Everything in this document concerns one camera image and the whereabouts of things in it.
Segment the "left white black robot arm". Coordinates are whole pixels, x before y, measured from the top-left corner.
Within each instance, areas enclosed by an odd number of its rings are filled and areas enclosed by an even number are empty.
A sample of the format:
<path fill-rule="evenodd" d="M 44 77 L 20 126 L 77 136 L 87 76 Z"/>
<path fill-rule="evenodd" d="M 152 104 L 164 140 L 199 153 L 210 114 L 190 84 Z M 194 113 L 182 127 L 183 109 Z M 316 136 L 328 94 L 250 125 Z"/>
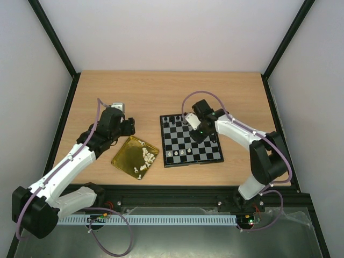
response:
<path fill-rule="evenodd" d="M 113 103 L 97 112 L 97 124 L 83 132 L 69 153 L 29 188 L 12 193 L 12 220 L 38 239 L 48 236 L 58 221 L 88 207 L 101 207 L 105 191 L 86 183 L 63 195 L 65 188 L 88 165 L 95 162 L 119 137 L 135 133 L 133 118 L 125 118 L 125 105 Z"/>

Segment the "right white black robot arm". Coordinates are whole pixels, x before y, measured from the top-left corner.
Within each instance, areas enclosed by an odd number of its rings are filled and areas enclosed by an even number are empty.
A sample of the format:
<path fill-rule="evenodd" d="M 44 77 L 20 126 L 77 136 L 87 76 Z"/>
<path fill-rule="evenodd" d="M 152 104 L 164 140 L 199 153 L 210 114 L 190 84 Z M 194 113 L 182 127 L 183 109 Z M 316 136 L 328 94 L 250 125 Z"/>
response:
<path fill-rule="evenodd" d="M 202 99 L 192 106 L 191 113 L 184 114 L 192 128 L 191 137 L 201 143 L 212 134 L 224 135 L 248 150 L 251 175 L 238 187 L 234 197 L 239 210 L 247 210 L 253 205 L 253 197 L 276 183 L 285 173 L 292 176 L 292 169 L 282 137 L 273 131 L 258 131 L 231 116 L 223 107 L 210 108 Z"/>

